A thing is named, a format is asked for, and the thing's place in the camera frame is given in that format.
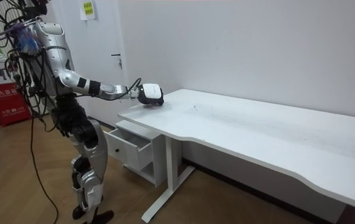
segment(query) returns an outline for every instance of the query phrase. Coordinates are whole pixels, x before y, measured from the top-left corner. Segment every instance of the red fire extinguisher box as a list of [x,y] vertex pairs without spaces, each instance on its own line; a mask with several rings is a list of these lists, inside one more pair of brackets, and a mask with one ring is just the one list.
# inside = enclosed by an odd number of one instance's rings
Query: red fire extinguisher box
[[31,118],[31,113],[14,83],[0,85],[0,125]]

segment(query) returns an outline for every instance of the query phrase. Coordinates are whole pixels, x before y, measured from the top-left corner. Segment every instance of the robot elbow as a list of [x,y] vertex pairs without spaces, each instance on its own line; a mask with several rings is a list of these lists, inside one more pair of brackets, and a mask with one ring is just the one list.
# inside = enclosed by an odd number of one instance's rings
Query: robot elbow
[[78,85],[79,78],[80,76],[76,74],[75,72],[69,71],[69,72],[63,72],[62,74],[59,74],[60,81],[67,87],[75,87]]

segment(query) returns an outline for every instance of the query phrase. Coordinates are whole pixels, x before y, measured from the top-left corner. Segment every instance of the open drawer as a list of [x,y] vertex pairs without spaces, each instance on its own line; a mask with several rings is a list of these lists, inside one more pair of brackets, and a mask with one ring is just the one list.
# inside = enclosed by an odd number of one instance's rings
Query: open drawer
[[153,161],[151,141],[123,129],[104,132],[108,154],[128,166],[142,170]]

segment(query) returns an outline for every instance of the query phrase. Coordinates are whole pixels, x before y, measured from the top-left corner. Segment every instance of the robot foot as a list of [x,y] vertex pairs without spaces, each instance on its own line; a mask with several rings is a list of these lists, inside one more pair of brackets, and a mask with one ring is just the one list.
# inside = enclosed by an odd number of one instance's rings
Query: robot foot
[[110,210],[110,211],[107,211],[103,214],[95,215],[92,223],[90,223],[90,224],[106,224],[109,221],[111,221],[111,219],[113,219],[113,217],[114,217],[114,212]]
[[85,214],[86,212],[82,210],[82,208],[78,205],[76,208],[74,208],[74,210],[72,211],[72,218],[74,220],[78,220],[80,218],[83,217],[83,215]]

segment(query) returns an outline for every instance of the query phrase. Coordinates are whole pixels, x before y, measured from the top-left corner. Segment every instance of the baseboard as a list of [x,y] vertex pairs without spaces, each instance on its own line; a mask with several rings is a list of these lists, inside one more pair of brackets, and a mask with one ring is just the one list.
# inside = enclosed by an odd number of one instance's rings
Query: baseboard
[[110,128],[111,130],[115,130],[115,127],[112,125],[109,125],[107,123],[104,123],[103,121],[99,121],[96,118],[93,118],[91,116],[88,116],[89,119],[95,119],[99,124],[101,124],[102,126],[106,127],[106,128]]
[[218,172],[215,172],[213,170],[210,170],[210,169],[208,169],[208,168],[206,168],[206,167],[204,167],[202,165],[196,164],[193,161],[190,161],[190,160],[185,159],[185,158],[182,158],[182,161],[183,161],[183,163],[185,163],[187,165],[195,167],[199,171],[202,171],[202,172],[204,172],[204,173],[206,173],[206,174],[208,174],[210,176],[213,176],[216,179],[219,179],[219,180],[221,180],[221,181],[223,181],[225,183],[228,183],[228,184],[230,184],[230,185],[232,185],[234,187],[237,187],[238,189],[241,189],[241,190],[243,190],[245,192],[248,192],[248,193],[250,193],[250,194],[252,194],[252,195],[254,195],[254,196],[258,197],[258,198],[261,198],[261,199],[269,202],[269,203],[272,203],[272,204],[274,204],[274,205],[276,205],[276,206],[278,206],[278,207],[280,207],[280,208],[282,208],[284,210],[287,210],[287,211],[289,211],[291,213],[294,213],[295,215],[298,215],[298,216],[300,216],[300,217],[302,217],[302,218],[304,218],[304,219],[306,219],[306,220],[308,220],[308,221],[310,221],[312,223],[333,224],[333,223],[331,223],[331,222],[329,222],[327,220],[324,220],[324,219],[322,219],[320,217],[317,217],[314,214],[311,214],[311,213],[309,213],[309,212],[307,212],[305,210],[297,208],[294,205],[291,205],[291,204],[286,203],[286,202],[284,202],[284,201],[282,201],[280,199],[272,197],[272,196],[270,196],[270,195],[268,195],[266,193],[263,193],[263,192],[255,189],[255,188],[249,187],[248,185],[245,185],[245,184],[240,183],[240,182],[238,182],[238,181],[236,181],[234,179],[226,177],[226,176],[224,176],[224,175],[222,175],[222,174],[220,174]]

